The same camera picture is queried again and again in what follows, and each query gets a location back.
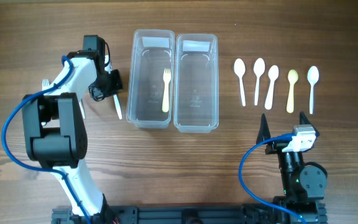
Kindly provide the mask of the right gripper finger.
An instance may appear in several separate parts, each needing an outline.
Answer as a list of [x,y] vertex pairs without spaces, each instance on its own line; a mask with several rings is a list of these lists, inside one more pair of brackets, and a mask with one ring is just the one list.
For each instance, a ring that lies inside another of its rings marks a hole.
[[315,128],[315,126],[309,121],[309,119],[307,118],[307,116],[305,115],[305,113],[303,111],[300,112],[300,124],[307,124],[307,125],[311,125],[315,131],[315,135],[316,137],[319,137],[319,131]]
[[262,113],[261,122],[260,122],[260,129],[259,129],[259,133],[257,135],[256,143],[257,144],[261,143],[262,141],[265,141],[265,140],[270,139],[270,138],[271,138],[271,135],[270,135],[268,122],[267,122],[265,114]]

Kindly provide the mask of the slim white plastic fork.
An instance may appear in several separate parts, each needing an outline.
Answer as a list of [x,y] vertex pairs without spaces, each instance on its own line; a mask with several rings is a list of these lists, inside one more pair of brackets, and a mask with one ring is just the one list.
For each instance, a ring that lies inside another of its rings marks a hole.
[[86,119],[86,114],[85,114],[85,110],[84,110],[84,106],[83,106],[83,101],[80,100],[79,102],[79,107],[80,107],[80,111],[81,111],[81,115],[83,119]]

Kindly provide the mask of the clear white plastic fork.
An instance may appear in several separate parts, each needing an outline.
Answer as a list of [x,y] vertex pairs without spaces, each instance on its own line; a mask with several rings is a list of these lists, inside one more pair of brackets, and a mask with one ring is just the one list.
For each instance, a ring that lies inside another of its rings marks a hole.
[[42,91],[49,89],[50,82],[48,79],[42,80]]

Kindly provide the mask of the yellow plastic fork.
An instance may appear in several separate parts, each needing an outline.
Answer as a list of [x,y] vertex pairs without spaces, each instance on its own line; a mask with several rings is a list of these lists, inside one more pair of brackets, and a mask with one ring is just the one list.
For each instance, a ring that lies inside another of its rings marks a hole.
[[163,100],[162,100],[162,111],[167,113],[169,111],[169,84],[171,80],[171,70],[165,68],[163,71],[163,82],[164,82],[164,91],[163,91]]

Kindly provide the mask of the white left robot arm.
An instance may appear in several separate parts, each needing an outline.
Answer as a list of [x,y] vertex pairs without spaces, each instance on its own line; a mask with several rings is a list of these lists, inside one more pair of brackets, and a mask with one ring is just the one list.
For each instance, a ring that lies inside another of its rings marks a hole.
[[22,100],[27,155],[59,181],[71,202],[73,223],[118,222],[87,168],[88,139],[79,106],[89,86],[109,85],[104,59],[98,50],[70,52],[48,90]]

